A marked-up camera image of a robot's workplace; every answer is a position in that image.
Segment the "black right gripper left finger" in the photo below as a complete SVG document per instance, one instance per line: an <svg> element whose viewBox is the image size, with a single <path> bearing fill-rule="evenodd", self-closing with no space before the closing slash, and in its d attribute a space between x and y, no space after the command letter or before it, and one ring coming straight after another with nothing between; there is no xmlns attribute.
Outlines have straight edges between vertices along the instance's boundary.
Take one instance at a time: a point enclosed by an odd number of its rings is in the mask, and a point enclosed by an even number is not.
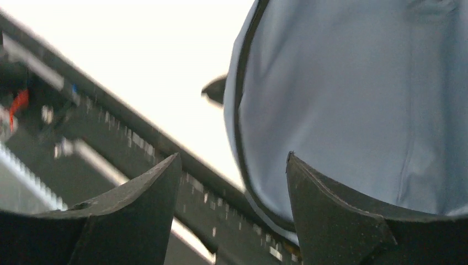
<svg viewBox="0 0 468 265"><path fill-rule="evenodd" d="M2 264L163 264L180 156L66 211L1 212Z"/></svg>

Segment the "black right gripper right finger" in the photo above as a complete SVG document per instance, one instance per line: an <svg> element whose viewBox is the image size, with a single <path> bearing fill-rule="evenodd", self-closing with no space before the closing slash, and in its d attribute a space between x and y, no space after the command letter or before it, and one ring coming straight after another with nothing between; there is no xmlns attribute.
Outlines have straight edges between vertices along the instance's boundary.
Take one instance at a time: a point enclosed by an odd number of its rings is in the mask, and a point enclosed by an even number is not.
<svg viewBox="0 0 468 265"><path fill-rule="evenodd" d="M304 264L466 264L467 217L388 204L289 153L291 208Z"/></svg>

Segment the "blue student backpack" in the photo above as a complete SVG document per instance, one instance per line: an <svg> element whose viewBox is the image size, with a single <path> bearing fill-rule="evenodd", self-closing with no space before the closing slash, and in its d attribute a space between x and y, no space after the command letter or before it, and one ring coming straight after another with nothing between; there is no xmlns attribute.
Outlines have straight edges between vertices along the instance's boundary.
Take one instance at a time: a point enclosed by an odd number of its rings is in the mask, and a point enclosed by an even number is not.
<svg viewBox="0 0 468 265"><path fill-rule="evenodd" d="M289 152L372 198L467 213L466 1L254 1L224 121L246 196L297 243Z"/></svg>

